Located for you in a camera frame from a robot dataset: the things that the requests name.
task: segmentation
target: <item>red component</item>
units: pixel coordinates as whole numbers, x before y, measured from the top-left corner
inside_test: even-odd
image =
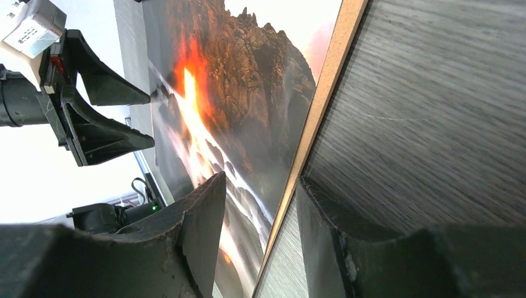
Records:
[[[62,60],[60,60],[59,56],[51,56],[50,60],[51,60],[51,63],[55,65],[56,70],[59,74],[65,73],[64,67],[62,66]]]

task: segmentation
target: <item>gray wood grain surface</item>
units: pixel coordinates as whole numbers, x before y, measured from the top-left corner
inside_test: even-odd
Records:
[[[309,297],[294,197],[280,231],[254,297]]]
[[[526,217],[526,2],[370,0],[304,174],[378,224]]]

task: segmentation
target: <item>sky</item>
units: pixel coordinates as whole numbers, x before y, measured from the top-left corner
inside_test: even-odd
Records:
[[[324,60],[319,59],[319,53],[326,53],[332,35],[332,30],[327,28],[334,28],[341,2],[341,0],[225,0],[225,9],[229,9],[232,16],[237,16],[247,7],[247,13],[256,13],[257,24],[260,27],[270,23],[276,31],[285,31],[288,39],[307,59],[317,81],[321,71],[320,64],[323,64]]]
[[[80,29],[99,58],[122,75],[113,1],[51,1],[67,13],[66,27]],[[82,83],[77,89],[87,99]],[[129,114],[127,107],[97,110],[121,122]],[[132,179],[141,175],[132,153],[79,168],[71,152],[57,142],[47,124],[0,127],[0,223],[38,222],[106,201],[132,191]]]

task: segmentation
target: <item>black device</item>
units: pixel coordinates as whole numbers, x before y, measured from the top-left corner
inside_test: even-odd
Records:
[[[146,193],[142,195],[144,198],[142,205],[123,207],[108,203],[91,204],[74,208],[66,216],[73,219],[74,226],[78,230],[90,234],[117,233],[121,228],[138,222],[166,207],[152,175],[146,173],[145,180],[140,180],[146,186]]]

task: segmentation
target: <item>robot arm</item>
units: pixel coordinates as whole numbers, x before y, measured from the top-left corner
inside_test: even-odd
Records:
[[[0,6],[0,127],[51,124],[78,166],[97,165],[154,146],[153,139],[95,111],[91,104],[147,104],[149,96],[101,62],[66,15],[49,0]]]

